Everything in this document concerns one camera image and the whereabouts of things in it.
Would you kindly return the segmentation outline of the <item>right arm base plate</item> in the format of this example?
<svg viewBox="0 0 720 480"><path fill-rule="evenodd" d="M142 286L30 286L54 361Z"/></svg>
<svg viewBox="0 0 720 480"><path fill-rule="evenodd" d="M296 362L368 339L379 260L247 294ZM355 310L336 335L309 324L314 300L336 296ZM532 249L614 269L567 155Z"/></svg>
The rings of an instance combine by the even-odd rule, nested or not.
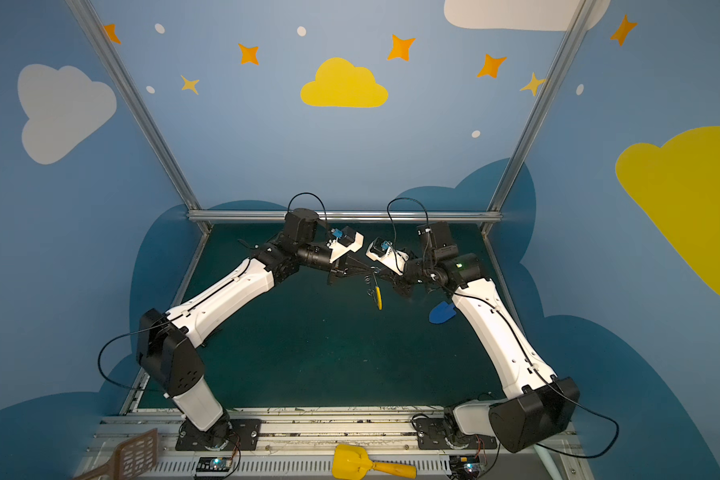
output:
<svg viewBox="0 0 720 480"><path fill-rule="evenodd" d="M420 450L496 450L495 437L463 433L449 416L414 415L410 420Z"/></svg>

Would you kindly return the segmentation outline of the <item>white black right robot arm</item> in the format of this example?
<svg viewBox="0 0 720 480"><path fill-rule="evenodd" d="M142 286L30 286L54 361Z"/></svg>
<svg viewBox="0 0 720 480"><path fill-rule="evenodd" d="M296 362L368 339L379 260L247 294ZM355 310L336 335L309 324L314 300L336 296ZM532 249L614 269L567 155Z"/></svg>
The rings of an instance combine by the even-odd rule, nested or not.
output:
<svg viewBox="0 0 720 480"><path fill-rule="evenodd" d="M479 257L459 251L447 223L420 225L417 234L422 248L419 257L379 238L366 256L384 266L402 294L419 284L442 288L491 359L505 400L455 407L452 416L459 430L467 435L492 434L511 453L563 432L578 405L578 385L570 377L559 377L536 353Z"/></svg>

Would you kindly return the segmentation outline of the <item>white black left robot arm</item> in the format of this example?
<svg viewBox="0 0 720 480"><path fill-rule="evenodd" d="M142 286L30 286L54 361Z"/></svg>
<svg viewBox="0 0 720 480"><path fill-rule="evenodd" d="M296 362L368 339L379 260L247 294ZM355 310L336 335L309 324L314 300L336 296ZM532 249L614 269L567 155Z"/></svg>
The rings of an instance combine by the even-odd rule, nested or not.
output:
<svg viewBox="0 0 720 480"><path fill-rule="evenodd" d="M351 227L331 228L317 212L297 208L285 214L282 230L251 249L231 273L166 312L147 311L137 334L137 363L198 432L216 434L228 421L226 410L205 380L197 352L227 319L256 297L307 267L334 277L364 265L353 258L364 236Z"/></svg>

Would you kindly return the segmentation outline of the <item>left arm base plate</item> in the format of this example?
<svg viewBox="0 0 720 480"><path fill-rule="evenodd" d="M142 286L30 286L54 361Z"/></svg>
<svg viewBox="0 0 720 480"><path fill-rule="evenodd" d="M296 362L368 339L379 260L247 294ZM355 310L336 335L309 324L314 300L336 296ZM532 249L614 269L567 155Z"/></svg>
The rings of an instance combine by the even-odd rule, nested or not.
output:
<svg viewBox="0 0 720 480"><path fill-rule="evenodd" d="M221 419L208 431L199 430L185 420L178 433L176 451L254 451L257 448L262 421L260 419Z"/></svg>

